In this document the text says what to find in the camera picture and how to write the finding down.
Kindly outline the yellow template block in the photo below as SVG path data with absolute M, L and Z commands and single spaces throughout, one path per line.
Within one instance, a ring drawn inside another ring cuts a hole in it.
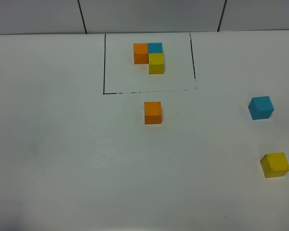
M 149 74 L 164 73 L 164 54 L 150 53 L 148 56 Z

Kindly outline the orange template block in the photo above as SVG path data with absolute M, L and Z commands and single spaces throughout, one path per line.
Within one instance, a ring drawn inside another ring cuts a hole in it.
M 147 43 L 134 43 L 133 44 L 133 59 L 134 59 L 134 64 L 147 64 L 148 63 L 148 44 Z

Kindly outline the blue template block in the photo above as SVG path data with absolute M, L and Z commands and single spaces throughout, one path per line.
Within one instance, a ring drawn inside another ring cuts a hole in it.
M 148 53 L 163 53 L 162 43 L 148 43 Z

